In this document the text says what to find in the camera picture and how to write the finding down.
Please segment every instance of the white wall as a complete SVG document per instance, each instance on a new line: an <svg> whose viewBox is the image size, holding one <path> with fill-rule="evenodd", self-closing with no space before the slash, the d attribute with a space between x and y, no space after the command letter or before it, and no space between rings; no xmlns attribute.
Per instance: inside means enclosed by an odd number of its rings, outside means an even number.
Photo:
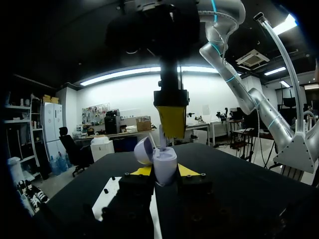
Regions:
<svg viewBox="0 0 319 239"><path fill-rule="evenodd" d="M242 80L242 84L246 87L246 90L249 91L252 88L255 88L262 92L262 87L259 78L254 76L248 76Z"/></svg>
<svg viewBox="0 0 319 239"><path fill-rule="evenodd" d="M269 100L269 102L272 104L272 106L275 109L277 109L278 100L277 100L276 91L272 88L267 87L267 86L262 86L262 89L263 89L263 93L264 93L265 97Z"/></svg>
<svg viewBox="0 0 319 239"><path fill-rule="evenodd" d="M72 132L76 129L77 115L77 92L74 89L67 87L65 104L65 126L68 128L69 135L72 135Z"/></svg>
<svg viewBox="0 0 319 239"><path fill-rule="evenodd" d="M151 116L152 122L158 126L160 118L153 106L154 91L160 90L160 75L135 76L110 81L84 88L77 92L77 123L82 122L82 108L110 103L112 109L126 111L139 109L141 115ZM217 111L225 111L225 107L239 107L238 102L219 76L188 75L183 76L184 88L189 91L187 112L202 115L203 105L209 105L210 115L203 116L206 122L216 118ZM159 145L159 134L156 130L154 140Z"/></svg>

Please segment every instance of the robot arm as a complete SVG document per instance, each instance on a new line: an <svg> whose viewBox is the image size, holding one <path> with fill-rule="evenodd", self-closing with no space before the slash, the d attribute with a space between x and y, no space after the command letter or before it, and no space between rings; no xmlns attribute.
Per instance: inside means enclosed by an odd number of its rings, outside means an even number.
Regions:
<svg viewBox="0 0 319 239"><path fill-rule="evenodd" d="M197 8L200 20L205 22L206 37L209 41L200 49L200 54L225 80L245 114L249 115L254 109L259 111L261 120L269 129L280 151L275 161L293 169L313 173L315 161L319 156L319 123L307 133L293 132L260 91L254 88L250 91L245 89L235 69L224 60L228 37L245 19L242 2L229 0L226 4L224 0L204 0Z"/></svg>

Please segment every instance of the white refrigerator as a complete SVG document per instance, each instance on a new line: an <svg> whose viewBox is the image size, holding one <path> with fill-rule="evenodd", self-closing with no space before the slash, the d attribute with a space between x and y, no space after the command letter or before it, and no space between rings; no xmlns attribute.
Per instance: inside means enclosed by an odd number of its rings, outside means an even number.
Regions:
<svg viewBox="0 0 319 239"><path fill-rule="evenodd" d="M44 104L44 141L46 143L49 160L51 156L56 158L59 152L64 155L66 150L61 143L60 128L63 127L62 105L45 103Z"/></svg>

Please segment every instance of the computer monitor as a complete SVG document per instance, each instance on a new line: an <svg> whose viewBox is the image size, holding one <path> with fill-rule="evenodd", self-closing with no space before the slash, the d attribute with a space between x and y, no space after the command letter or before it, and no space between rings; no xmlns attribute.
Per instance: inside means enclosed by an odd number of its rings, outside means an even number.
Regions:
<svg viewBox="0 0 319 239"><path fill-rule="evenodd" d="M294 106L296 106L296 99L295 97L292 98L283 98L284 100L284 106L292 108Z"/></svg>
<svg viewBox="0 0 319 239"><path fill-rule="evenodd" d="M268 130L265 124L261 121L259 116L260 129ZM258 118L257 111L254 110L250 113L250 115L244 115L244 128L254 128L258 130Z"/></svg>
<svg viewBox="0 0 319 239"><path fill-rule="evenodd" d="M237 107L235 111L231 111L231 116L233 120L242 120L244 113L241 108Z"/></svg>
<svg viewBox="0 0 319 239"><path fill-rule="evenodd" d="M319 111L319 100L312 100L313 110Z"/></svg>

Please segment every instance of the air conditioner vent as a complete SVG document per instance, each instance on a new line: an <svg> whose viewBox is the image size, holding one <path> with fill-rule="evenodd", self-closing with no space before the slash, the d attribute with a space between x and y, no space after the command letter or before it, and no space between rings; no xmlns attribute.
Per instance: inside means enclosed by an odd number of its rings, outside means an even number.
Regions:
<svg viewBox="0 0 319 239"><path fill-rule="evenodd" d="M266 56L264 56L263 54L261 54L260 52L258 52L255 49L248 52L246 55L244 55L236 60L237 65L242 64L242 65L248 66L248 67L252 67L252 66L257 65L263 61L269 62L270 60Z"/></svg>

